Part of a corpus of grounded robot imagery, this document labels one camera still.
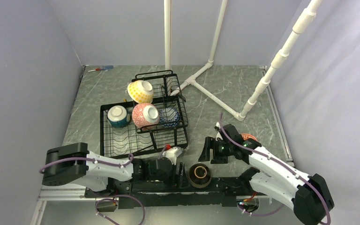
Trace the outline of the brown geometric patterned bowl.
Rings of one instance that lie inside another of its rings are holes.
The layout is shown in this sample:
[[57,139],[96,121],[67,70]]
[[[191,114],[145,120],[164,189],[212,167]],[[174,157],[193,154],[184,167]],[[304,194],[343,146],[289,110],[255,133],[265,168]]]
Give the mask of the brown geometric patterned bowl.
[[206,188],[212,180],[209,167],[205,164],[198,163],[192,165],[187,172],[187,179],[194,188]]

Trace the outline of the blue white patterned bowl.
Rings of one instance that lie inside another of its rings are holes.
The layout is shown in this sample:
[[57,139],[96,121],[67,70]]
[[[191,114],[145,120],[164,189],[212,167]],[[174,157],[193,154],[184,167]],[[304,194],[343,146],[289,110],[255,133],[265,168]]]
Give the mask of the blue white patterned bowl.
[[175,127],[179,124],[180,113],[172,107],[159,111],[159,124],[165,128]]

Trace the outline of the pink patterned bowl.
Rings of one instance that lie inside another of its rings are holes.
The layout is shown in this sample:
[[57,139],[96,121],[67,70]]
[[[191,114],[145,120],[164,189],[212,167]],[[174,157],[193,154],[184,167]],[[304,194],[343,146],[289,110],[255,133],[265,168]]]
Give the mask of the pink patterned bowl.
[[137,104],[132,110],[132,120],[141,131],[152,130],[159,123],[159,111],[153,104]]

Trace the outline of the yellow patterned bowl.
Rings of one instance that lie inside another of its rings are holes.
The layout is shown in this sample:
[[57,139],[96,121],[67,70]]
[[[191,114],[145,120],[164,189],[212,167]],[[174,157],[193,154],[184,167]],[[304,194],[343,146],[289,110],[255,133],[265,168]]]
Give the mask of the yellow patterned bowl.
[[137,80],[127,86],[129,96],[138,104],[149,103],[153,101],[154,90],[150,82]]

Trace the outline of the teal white bowl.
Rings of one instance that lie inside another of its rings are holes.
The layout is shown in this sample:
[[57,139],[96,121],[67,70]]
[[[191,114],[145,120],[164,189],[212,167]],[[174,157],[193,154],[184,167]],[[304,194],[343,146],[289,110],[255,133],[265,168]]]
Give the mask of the teal white bowl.
[[131,115],[125,107],[116,105],[108,110],[107,119],[112,127],[124,128],[130,123]]

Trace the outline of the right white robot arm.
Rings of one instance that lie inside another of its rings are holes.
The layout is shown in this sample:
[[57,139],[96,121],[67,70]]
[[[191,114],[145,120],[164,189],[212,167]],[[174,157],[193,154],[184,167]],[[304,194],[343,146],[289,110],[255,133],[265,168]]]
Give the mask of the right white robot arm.
[[[196,188],[217,188],[226,195],[267,195],[291,209],[305,225],[318,225],[335,204],[327,183],[319,174],[309,175],[270,153],[254,137],[240,134],[234,125],[216,125],[216,137],[206,137],[198,164],[188,177]],[[204,162],[226,164],[229,156],[250,167],[238,177],[213,177]]]

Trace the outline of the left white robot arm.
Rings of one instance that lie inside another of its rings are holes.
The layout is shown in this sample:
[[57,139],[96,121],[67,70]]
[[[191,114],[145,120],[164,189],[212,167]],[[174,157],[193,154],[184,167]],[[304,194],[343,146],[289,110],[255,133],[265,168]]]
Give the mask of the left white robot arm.
[[166,145],[158,156],[135,158],[130,153],[120,160],[89,151],[86,143],[79,142],[48,150],[39,173],[44,186],[77,184],[105,197],[112,196],[122,183],[157,192],[178,185],[179,157],[183,151],[181,147]]

